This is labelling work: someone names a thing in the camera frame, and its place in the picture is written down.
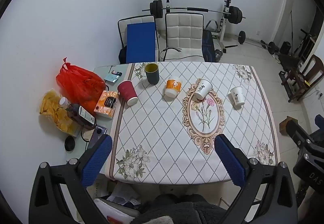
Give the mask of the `red ribbed paper cup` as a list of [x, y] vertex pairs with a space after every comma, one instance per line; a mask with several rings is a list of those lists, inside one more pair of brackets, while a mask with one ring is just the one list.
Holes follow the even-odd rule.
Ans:
[[135, 92], [132, 81], [124, 80], [118, 86], [117, 90], [128, 106], [133, 106], [138, 102], [138, 96]]

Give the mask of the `dark fuzzy clothing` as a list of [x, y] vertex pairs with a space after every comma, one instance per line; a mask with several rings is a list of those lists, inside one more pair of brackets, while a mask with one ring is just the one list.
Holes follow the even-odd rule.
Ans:
[[132, 223], [218, 223], [226, 210], [199, 194], [161, 194], [146, 203]]

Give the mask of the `dark green mug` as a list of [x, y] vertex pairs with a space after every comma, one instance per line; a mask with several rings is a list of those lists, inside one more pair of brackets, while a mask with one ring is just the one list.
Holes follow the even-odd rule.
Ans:
[[159, 67], [156, 63], [146, 64], [144, 71], [150, 84], [156, 85], [159, 82]]

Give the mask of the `red plastic bag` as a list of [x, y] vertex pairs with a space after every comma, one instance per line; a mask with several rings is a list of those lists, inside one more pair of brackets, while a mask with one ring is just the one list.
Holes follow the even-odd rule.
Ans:
[[63, 62], [56, 76], [62, 95], [94, 115], [96, 104], [106, 89], [104, 80], [92, 71], [67, 62], [66, 57]]

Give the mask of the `barbell with black plates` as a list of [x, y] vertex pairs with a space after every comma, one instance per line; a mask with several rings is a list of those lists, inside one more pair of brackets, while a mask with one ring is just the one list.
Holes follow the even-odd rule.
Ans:
[[150, 14], [155, 16], [156, 18], [162, 18], [163, 12], [170, 11], [170, 10], [187, 10], [187, 11], [194, 11], [194, 12], [220, 13], [231, 24], [239, 24], [239, 23], [241, 23], [242, 19], [245, 19], [242, 11], [238, 7], [235, 7], [235, 6], [230, 6], [228, 8], [228, 12], [224, 12], [224, 11], [215, 11], [215, 10], [209, 10], [209, 9], [197, 8], [197, 7], [163, 7], [163, 3], [161, 0], [153, 0], [149, 4], [149, 9], [145, 9], [142, 11], [150, 12]]

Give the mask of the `light blue small box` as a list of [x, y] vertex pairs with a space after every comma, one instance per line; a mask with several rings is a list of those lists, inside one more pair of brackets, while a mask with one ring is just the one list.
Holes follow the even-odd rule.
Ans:
[[115, 75], [115, 74], [112, 74], [112, 73], [108, 73], [104, 80], [107, 81], [107, 82], [111, 82], [111, 83], [116, 83], [117, 80], [119, 79], [119, 75]]

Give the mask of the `brown liquid bottle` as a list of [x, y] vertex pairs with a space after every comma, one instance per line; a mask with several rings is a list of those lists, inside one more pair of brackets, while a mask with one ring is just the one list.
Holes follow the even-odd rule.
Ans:
[[68, 117], [85, 129], [92, 130], [96, 127], [96, 118], [79, 104], [71, 103], [66, 97], [62, 97], [59, 105], [64, 108]]

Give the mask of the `white padded chair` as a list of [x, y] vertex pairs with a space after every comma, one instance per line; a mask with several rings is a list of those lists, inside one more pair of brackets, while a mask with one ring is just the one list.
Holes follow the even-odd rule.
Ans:
[[165, 14], [166, 48], [160, 53], [161, 60], [203, 62], [203, 30], [201, 13]]

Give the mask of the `blue flat board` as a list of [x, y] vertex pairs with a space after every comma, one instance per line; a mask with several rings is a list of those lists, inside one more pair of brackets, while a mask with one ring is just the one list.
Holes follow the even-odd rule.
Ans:
[[126, 63], [155, 61], [155, 23], [135, 23], [127, 26]]

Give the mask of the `white weight bench rack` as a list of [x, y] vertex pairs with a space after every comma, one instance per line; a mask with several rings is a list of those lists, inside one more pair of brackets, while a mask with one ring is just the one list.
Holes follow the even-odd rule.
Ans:
[[[231, 1], [232, 0], [224, 0], [224, 7], [223, 10], [224, 12], [228, 12], [228, 8], [231, 6]], [[171, 7], [171, 3], [170, 0], [166, 0], [166, 7]], [[220, 23], [218, 25], [219, 28], [219, 32], [218, 32], [218, 41], [220, 43], [220, 45], [223, 45], [223, 39], [224, 39], [224, 34], [225, 34], [225, 29], [226, 29], [226, 24], [230, 23], [227, 19], [224, 18], [224, 16], [222, 15], [221, 19], [220, 19]]]

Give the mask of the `orange white paper cup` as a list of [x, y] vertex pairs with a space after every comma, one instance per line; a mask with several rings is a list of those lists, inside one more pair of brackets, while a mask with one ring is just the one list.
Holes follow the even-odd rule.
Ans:
[[170, 76], [166, 82], [165, 95], [176, 98], [181, 91], [182, 79], [178, 76]]

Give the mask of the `small dark gadget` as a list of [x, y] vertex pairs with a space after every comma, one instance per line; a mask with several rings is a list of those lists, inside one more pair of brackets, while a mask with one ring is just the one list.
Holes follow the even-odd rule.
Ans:
[[112, 71], [112, 74], [114, 75], [117, 75], [117, 76], [121, 76], [122, 75], [122, 72], [119, 72], [119, 71]]

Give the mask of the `patterned floral tablecloth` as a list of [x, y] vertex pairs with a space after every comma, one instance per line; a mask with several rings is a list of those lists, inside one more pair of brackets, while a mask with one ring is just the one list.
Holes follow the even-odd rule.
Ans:
[[[214, 150], [223, 133], [249, 158], [263, 164], [279, 162], [277, 133], [270, 104], [253, 67], [204, 62], [160, 62], [160, 79], [151, 85], [143, 63], [129, 65], [138, 102], [121, 102], [110, 134], [113, 150], [104, 173], [128, 183], [190, 185], [228, 180]], [[176, 98], [165, 95], [170, 76], [182, 79]], [[213, 88], [199, 101], [201, 79]], [[245, 104], [233, 106], [230, 90], [241, 86]]]

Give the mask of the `white paper cup right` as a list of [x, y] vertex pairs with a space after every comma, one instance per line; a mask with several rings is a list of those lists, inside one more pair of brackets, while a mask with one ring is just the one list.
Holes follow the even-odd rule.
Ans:
[[235, 109], [240, 109], [245, 104], [245, 98], [243, 96], [243, 89], [241, 86], [234, 87], [230, 90], [230, 94], [233, 100], [233, 106]]

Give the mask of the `black round lid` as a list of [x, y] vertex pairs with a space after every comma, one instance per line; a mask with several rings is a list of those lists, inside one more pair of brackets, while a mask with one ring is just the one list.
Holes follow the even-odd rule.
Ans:
[[71, 152], [75, 148], [75, 140], [72, 136], [68, 135], [68, 137], [64, 141], [65, 151]]

